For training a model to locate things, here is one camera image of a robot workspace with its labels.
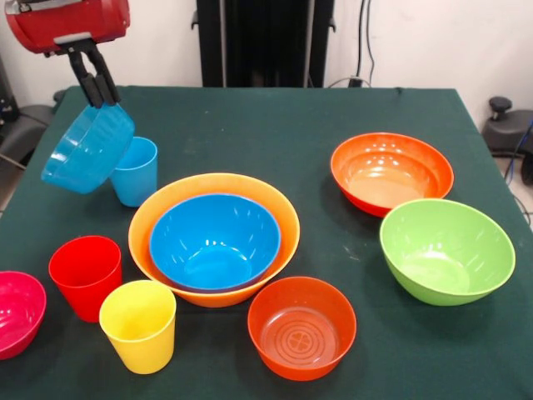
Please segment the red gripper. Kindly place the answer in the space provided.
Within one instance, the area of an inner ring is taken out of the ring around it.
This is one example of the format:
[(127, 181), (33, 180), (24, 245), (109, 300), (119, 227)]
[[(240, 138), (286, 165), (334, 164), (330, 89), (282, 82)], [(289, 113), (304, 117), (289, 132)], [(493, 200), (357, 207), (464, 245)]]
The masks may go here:
[(91, 38), (87, 57), (94, 77), (78, 50), (69, 48), (71, 68), (91, 107), (120, 103), (117, 87), (96, 43), (126, 35), (130, 26), (127, 0), (117, 1), (6, 1), (4, 12), (14, 37), (32, 53), (55, 53), (66, 43)]

